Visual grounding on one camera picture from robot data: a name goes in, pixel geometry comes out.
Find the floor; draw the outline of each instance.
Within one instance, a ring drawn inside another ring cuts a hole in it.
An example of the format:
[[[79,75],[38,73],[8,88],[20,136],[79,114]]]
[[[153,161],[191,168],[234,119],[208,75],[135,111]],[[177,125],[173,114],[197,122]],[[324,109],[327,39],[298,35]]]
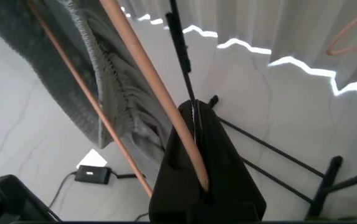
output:
[[[169,32],[163,25],[132,21],[159,75],[179,105],[187,100]],[[325,172],[333,156],[344,162],[336,181],[357,175],[357,91],[333,94],[330,80],[291,64],[268,67],[268,55],[240,45],[217,49],[216,39],[185,34],[196,96],[218,95],[215,111],[258,138]],[[245,136],[226,128],[239,154],[313,197],[320,178]],[[30,66],[0,39],[0,175],[18,176],[48,204],[66,174],[95,149],[121,174],[131,173],[111,144],[98,150],[64,115]],[[301,220],[308,204],[248,167],[267,201],[264,220]],[[63,220],[133,220],[149,198],[137,180],[100,186],[68,180],[53,211]],[[357,215],[357,186],[325,202],[330,218]]]

